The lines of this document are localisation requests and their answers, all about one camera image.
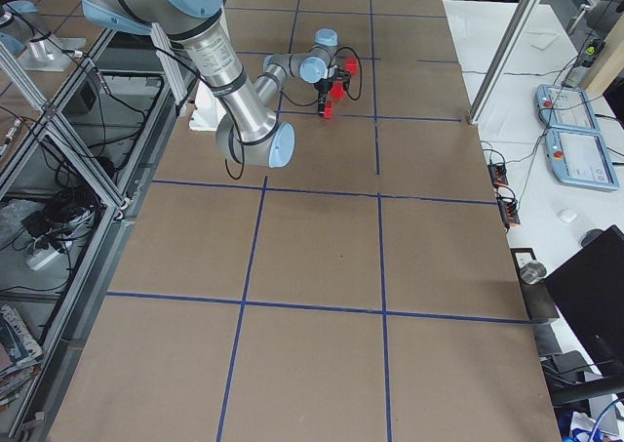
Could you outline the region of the small white puck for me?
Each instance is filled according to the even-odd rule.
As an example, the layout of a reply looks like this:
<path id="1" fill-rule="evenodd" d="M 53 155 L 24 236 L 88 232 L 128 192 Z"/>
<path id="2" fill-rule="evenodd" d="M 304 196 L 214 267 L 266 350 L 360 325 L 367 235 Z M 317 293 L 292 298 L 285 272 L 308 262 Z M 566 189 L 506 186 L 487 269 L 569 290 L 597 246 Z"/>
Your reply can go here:
<path id="1" fill-rule="evenodd" d="M 562 209 L 558 212 L 558 218 L 564 223 L 572 223 L 576 220 L 577 214 L 571 209 Z"/>

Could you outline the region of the lower blue teach pendant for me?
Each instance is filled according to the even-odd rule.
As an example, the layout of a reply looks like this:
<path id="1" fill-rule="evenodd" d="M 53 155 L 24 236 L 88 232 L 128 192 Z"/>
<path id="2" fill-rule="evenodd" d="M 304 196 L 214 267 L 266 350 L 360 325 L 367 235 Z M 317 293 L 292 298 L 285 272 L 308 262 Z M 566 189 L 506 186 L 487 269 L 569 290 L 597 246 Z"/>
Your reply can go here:
<path id="1" fill-rule="evenodd" d="M 545 144 L 550 169 L 559 183 L 601 191 L 620 188 L 605 140 L 599 133 L 551 128 Z"/>

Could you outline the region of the blue teach pendant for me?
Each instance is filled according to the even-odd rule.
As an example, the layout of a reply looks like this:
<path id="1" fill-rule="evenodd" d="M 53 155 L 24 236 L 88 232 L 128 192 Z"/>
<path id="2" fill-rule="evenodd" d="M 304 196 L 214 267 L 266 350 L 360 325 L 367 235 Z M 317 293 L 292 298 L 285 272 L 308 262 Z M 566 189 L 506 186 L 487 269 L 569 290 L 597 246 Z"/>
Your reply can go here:
<path id="1" fill-rule="evenodd" d="M 589 97 L 580 89 L 542 84 L 536 89 L 535 100 L 538 117 L 550 128 L 600 129 Z"/>
<path id="2" fill-rule="evenodd" d="M 545 144 L 550 169 L 559 183 L 601 191 L 620 188 L 605 140 L 599 133 L 551 128 Z"/>

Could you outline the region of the black monitor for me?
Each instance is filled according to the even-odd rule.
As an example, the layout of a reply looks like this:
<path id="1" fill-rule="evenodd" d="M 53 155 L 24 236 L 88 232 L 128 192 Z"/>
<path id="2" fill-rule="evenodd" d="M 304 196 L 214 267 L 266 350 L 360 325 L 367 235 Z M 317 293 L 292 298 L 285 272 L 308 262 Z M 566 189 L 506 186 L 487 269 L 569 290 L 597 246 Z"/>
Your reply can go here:
<path id="1" fill-rule="evenodd" d="M 623 232 L 612 225 L 545 279 L 557 309 L 605 377 L 623 373 Z"/>

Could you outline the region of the metal cup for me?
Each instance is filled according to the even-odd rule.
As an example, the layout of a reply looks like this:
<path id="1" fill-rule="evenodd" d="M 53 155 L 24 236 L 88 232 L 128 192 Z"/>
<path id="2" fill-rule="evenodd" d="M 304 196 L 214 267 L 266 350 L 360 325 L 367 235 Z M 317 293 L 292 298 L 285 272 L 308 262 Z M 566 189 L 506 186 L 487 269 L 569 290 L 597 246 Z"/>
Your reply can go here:
<path id="1" fill-rule="evenodd" d="M 520 280 L 527 285 L 539 284 L 547 275 L 547 268 L 540 261 L 529 261 L 519 269 Z"/>

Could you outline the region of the orange black connector box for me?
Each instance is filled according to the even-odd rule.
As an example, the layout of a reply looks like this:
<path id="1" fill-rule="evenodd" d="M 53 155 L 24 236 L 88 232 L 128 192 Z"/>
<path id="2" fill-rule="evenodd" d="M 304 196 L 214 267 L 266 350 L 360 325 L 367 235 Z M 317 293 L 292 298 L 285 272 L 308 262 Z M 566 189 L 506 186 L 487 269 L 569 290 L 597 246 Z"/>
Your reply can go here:
<path id="1" fill-rule="evenodd" d="M 493 187 L 508 186 L 507 168 L 503 162 L 489 163 L 488 173 Z"/>

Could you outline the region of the upper blue teach pendant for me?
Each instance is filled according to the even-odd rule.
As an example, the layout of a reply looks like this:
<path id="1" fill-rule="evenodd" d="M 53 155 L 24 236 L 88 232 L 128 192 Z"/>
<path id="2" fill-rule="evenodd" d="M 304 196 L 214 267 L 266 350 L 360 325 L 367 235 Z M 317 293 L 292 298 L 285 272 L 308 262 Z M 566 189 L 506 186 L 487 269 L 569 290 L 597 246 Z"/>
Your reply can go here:
<path id="1" fill-rule="evenodd" d="M 536 89 L 535 100 L 538 117 L 550 128 L 600 129 L 589 97 L 580 89 L 542 84 Z"/>

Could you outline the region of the white power strip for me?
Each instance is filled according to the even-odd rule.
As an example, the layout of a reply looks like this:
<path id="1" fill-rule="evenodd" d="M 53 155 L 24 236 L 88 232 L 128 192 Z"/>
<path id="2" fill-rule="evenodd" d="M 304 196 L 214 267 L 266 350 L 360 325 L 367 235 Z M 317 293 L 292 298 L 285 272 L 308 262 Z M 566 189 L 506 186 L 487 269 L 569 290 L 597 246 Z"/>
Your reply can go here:
<path id="1" fill-rule="evenodd" d="M 37 271 L 60 257 L 71 262 L 72 247 L 73 241 L 64 240 L 57 244 L 50 244 L 47 248 L 35 248 L 31 254 L 25 257 L 25 265 L 29 269 Z"/>

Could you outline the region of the black computer mouse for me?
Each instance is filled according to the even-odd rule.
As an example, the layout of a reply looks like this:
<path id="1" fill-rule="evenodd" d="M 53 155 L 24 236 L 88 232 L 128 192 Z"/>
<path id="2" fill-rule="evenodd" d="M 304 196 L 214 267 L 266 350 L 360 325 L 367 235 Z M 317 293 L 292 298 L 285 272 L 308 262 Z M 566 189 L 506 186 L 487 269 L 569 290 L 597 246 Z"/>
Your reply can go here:
<path id="1" fill-rule="evenodd" d="M 596 240 L 598 237 L 600 237 L 602 235 L 604 231 L 600 228 L 594 228 L 594 229 L 590 229 L 588 230 L 584 236 L 582 237 L 582 239 L 580 240 L 580 245 L 582 248 L 585 248 L 586 246 L 588 246 L 591 242 L 593 242 L 594 240 Z"/>

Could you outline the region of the stack of books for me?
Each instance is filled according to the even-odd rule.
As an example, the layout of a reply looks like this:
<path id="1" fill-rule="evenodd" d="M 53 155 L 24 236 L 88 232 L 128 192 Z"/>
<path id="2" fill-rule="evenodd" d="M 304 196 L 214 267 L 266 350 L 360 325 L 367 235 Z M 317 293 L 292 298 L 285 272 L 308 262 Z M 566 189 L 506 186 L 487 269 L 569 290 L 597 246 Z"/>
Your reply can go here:
<path id="1" fill-rule="evenodd" d="M 43 349 L 18 311 L 1 305 L 1 411 L 18 399 L 22 388 L 39 372 Z"/>

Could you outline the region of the aluminium frame post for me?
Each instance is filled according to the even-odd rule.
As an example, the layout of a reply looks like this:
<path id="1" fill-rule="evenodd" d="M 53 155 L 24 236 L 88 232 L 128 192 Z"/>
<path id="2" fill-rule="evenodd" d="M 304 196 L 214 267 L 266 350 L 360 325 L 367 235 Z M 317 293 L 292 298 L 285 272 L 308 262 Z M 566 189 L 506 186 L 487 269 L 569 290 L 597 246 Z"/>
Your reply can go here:
<path id="1" fill-rule="evenodd" d="M 482 116 L 507 61 L 524 32 L 528 20 L 541 0 L 520 0 L 487 69 L 484 80 L 468 113 L 468 123 L 476 125 Z"/>

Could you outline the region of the red block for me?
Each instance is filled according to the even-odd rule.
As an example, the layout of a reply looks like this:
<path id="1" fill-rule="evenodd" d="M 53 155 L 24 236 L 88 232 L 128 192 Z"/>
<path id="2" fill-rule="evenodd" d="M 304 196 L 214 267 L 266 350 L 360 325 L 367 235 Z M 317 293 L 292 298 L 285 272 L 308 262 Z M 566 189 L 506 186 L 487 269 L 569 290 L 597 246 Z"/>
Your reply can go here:
<path id="1" fill-rule="evenodd" d="M 355 76 L 359 72 L 359 61 L 357 58 L 349 57 L 345 60 L 344 70 L 350 75 Z"/>
<path id="2" fill-rule="evenodd" d="M 330 96 L 333 100 L 342 99 L 346 94 L 344 83 L 342 81 L 334 81 L 331 85 Z"/>
<path id="3" fill-rule="evenodd" d="M 325 103 L 324 110 L 323 110 L 323 118 L 330 120 L 332 119 L 332 116 L 333 116 L 333 105 L 332 105 L 332 102 L 329 100 Z"/>

